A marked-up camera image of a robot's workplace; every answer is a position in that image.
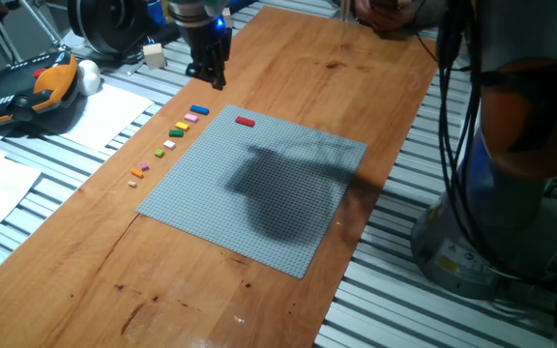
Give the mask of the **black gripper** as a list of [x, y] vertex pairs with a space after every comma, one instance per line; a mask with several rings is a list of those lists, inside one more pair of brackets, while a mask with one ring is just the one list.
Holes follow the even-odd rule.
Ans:
[[192, 62], [188, 64], [186, 75], [222, 90], [226, 84], [225, 62], [229, 59], [232, 28], [222, 16], [208, 22], [180, 28], [181, 35], [191, 49]]

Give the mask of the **person hand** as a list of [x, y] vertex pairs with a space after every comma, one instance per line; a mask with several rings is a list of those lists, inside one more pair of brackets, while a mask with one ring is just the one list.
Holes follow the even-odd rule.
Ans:
[[408, 26], [416, 17], [412, 0], [397, 0], [393, 8], [375, 7], [369, 0], [355, 0], [354, 9], [358, 19], [376, 33], [394, 32]]

